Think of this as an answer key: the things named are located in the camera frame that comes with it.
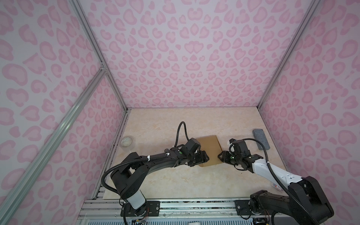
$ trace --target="black cable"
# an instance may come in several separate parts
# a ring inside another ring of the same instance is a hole
[[[271,168],[270,162],[269,162],[269,157],[267,155],[265,146],[258,140],[253,139],[253,138],[245,138],[243,139],[243,141],[245,140],[252,140],[252,141],[256,141],[257,143],[259,143],[262,147],[262,149],[264,150],[264,154],[265,154],[265,160],[266,160],[266,164],[267,167],[269,168],[269,171],[271,173],[271,175],[273,176],[273,178],[275,179],[275,181],[279,184],[279,186],[285,191],[285,193],[292,199],[294,200],[301,208],[302,210],[304,210],[304,212],[310,217],[310,220],[312,221],[313,224],[315,225],[320,225],[319,222],[312,216],[312,214],[301,204],[301,202],[295,198],[295,196],[293,196],[289,190],[283,185],[283,183],[279,180],[279,178],[276,176],[276,174],[274,173],[273,169]]]
[[[185,136],[186,136],[186,139],[189,140],[188,138],[188,133],[186,131],[186,124],[184,121],[182,121],[180,124],[179,124],[179,127],[177,128],[177,133],[176,133],[176,141],[175,141],[175,147],[177,146],[177,141],[179,140],[179,132],[180,132],[180,128],[181,128],[181,125],[184,125],[184,130],[185,130]]]
[[[276,213],[278,213],[278,212],[277,212],[277,211],[273,211],[273,213],[271,214],[271,225],[275,225],[274,218],[275,218]]]
[[[125,209],[126,209],[125,206],[126,206],[126,204],[124,203],[124,206],[123,206],[124,209],[123,209],[123,211],[122,211],[122,218],[124,219],[124,224],[125,224],[125,225],[128,225],[128,224],[127,224],[127,221],[126,221],[126,216],[125,216]]]
[[[163,158],[166,158],[167,157],[167,154],[165,154],[164,156],[157,156],[157,157],[152,157],[151,160],[158,160],[158,159],[163,159]],[[129,160],[129,161],[126,161],[126,162],[123,162],[123,163],[120,163],[116,166],[113,166],[111,167],[110,169],[108,169],[101,177],[101,184],[108,190],[112,191],[112,192],[115,192],[116,194],[119,194],[117,192],[117,190],[113,187],[110,187],[106,182],[105,182],[105,178],[107,175],[109,175],[109,173],[111,173],[112,171],[114,171],[116,168],[120,167],[120,166],[124,166],[124,165],[127,165],[127,164],[131,164],[131,163],[134,163],[134,162],[143,162],[143,161],[148,161],[148,158],[139,158],[139,159],[132,159],[132,160]]]
[[[241,218],[243,218],[244,220],[248,220],[248,219],[250,219],[250,217],[251,217],[251,209],[250,209],[250,208],[240,208],[240,211],[241,211],[241,210],[249,210],[249,211],[250,211],[250,213],[249,213],[249,217],[244,218],[241,214],[240,214],[240,217],[241,217]]]
[[[124,206],[123,206],[124,209],[122,211],[122,218],[124,220],[124,224],[128,225],[128,223],[126,221],[126,216],[125,216],[125,209],[126,209],[125,205],[126,205],[126,203],[124,203]],[[149,214],[149,208],[146,208],[144,213],[145,213],[145,216],[143,218],[141,218],[140,220],[143,220],[143,219],[145,219],[145,217],[147,217],[147,215]]]
[[[244,218],[242,215],[240,215],[240,217],[243,218],[244,220],[248,220],[248,219],[250,219],[251,215],[249,215],[248,218]]]
[[[240,170],[240,171],[247,171],[247,170],[243,170],[243,169],[238,169],[238,168],[236,168],[236,167],[235,167],[235,169]]]
[[[229,146],[229,152],[230,152],[230,153],[233,153],[233,151],[231,151],[231,147],[232,147],[232,146],[234,146],[233,143],[231,143],[230,146]]]

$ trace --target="clear tape roll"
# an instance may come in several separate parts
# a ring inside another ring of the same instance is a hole
[[[135,137],[133,136],[125,136],[122,137],[120,140],[120,148],[124,152],[131,152],[133,148],[135,147]]]

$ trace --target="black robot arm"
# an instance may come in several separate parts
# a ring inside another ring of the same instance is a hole
[[[146,199],[139,188],[145,177],[152,172],[168,167],[177,167],[179,165],[195,166],[207,162],[209,157],[200,148],[200,143],[191,138],[185,145],[173,147],[170,150],[165,149],[165,153],[157,155],[139,156],[136,152],[130,153],[121,164],[110,168],[104,173],[102,185],[119,194],[141,215],[145,210]],[[110,177],[116,189],[105,183],[105,177],[109,173],[111,173]]]
[[[293,217],[300,225],[318,225],[334,215],[334,210],[315,178],[310,176],[303,178],[272,165],[263,145],[265,159],[257,154],[252,155],[245,140],[253,140],[262,145],[258,140],[251,138],[230,139],[229,151],[223,151],[218,158],[222,162],[234,166],[240,165],[242,170],[248,170],[270,180],[289,195],[272,194],[266,190],[252,194],[249,207],[254,214],[271,210]]]

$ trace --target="beige marble surface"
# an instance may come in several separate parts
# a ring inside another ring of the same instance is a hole
[[[252,130],[263,129],[270,144],[269,161],[285,169],[258,110],[243,108],[188,108],[188,109],[132,109],[124,136],[134,136],[133,152],[139,155],[162,153],[175,143],[179,123],[185,121],[189,138],[216,135],[221,148],[228,149],[226,142],[231,139],[253,138]],[[263,157],[253,141],[246,141],[252,154]],[[185,144],[181,128],[178,144]],[[113,165],[119,164],[129,154],[117,150]],[[214,198],[249,197],[259,190],[281,194],[270,181],[249,171],[238,171],[229,164],[208,167],[166,168],[146,176],[140,190],[145,198]],[[119,199],[119,195],[106,190],[103,199]]]

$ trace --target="pink leopard print wall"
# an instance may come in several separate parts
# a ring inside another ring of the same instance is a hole
[[[96,74],[66,0],[0,3],[0,204]]]
[[[81,0],[128,107],[255,106],[310,0]]]
[[[122,114],[104,77],[9,225],[74,224],[101,176]]]
[[[325,1],[261,114],[291,171],[332,204],[326,224],[360,224],[360,3]]]

